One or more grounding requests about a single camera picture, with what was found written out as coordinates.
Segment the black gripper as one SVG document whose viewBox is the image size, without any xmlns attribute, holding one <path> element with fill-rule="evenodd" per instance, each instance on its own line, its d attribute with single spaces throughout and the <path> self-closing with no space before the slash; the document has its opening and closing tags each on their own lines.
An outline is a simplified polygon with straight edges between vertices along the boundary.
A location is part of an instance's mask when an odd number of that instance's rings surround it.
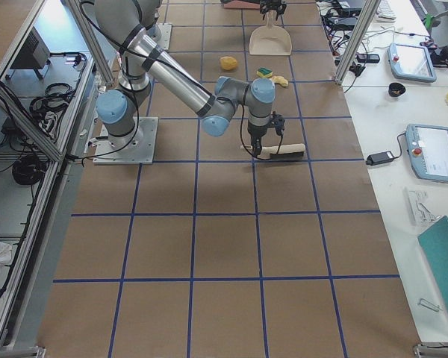
<svg viewBox="0 0 448 358">
<path fill-rule="evenodd" d="M 265 128 L 249 128 L 248 133 L 251 137 L 251 146 L 253 155 L 260 157 L 262 154 L 262 137 L 266 135 Z"/>
<path fill-rule="evenodd" d="M 284 0 L 260 0 L 259 1 L 260 14 L 264 15 L 266 11 L 279 11 L 282 16 L 286 10 L 286 1 Z"/>
</svg>

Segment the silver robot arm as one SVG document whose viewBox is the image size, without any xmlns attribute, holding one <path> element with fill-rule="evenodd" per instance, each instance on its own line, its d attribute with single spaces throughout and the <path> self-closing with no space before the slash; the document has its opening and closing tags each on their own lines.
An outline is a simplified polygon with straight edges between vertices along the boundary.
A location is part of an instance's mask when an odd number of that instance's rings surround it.
<svg viewBox="0 0 448 358">
<path fill-rule="evenodd" d="M 202 120 L 202 128 L 210 136 L 222 136 L 237 108 L 245 107 L 253 157 L 261 154 L 262 139 L 270 128 L 282 136 L 284 119 L 273 111 L 276 88 L 270 79 L 245 82 L 221 76 L 209 92 L 152 39 L 160 1 L 80 1 L 79 7 L 120 55 L 121 91 L 145 90 L 153 77 Z"/>
<path fill-rule="evenodd" d="M 281 0 L 260 0 L 260 1 L 254 1 L 254 0 L 243 0 L 243 1 L 221 1 L 221 4 L 227 5 L 227 4 L 231 4 L 231 5 L 235 5 L 238 3 L 243 3 L 243 4 L 254 4 L 255 6 L 258 6 L 259 9 L 259 13 L 265 17 L 267 13 L 273 11 L 275 13 L 275 15 L 273 16 L 275 20 L 277 20 L 277 18 L 281 15 L 284 14 L 286 7 L 287 7 L 287 2 L 286 1 L 281 1 Z M 161 6 L 162 1 L 158 1 L 158 3 L 152 7 L 152 11 L 149 11 L 153 17 L 153 22 L 152 25 L 150 27 L 147 28 L 148 30 L 148 35 L 151 37 L 157 37 L 158 36 L 158 26 L 157 26 L 157 22 L 159 19 L 159 7 Z"/>
</svg>

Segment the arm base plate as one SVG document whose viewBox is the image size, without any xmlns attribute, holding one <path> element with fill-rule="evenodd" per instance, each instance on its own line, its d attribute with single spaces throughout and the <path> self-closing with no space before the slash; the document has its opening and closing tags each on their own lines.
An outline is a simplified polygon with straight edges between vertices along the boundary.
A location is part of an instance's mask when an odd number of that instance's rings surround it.
<svg viewBox="0 0 448 358">
<path fill-rule="evenodd" d="M 165 51 L 169 49 L 171 33 L 170 23 L 156 23 L 148 30 L 148 35 Z"/>
<path fill-rule="evenodd" d="M 127 118 L 123 124 L 104 123 L 100 135 L 106 139 L 98 141 L 93 162 L 96 165 L 152 164 L 155 140 L 158 132 L 158 117 Z"/>
</svg>

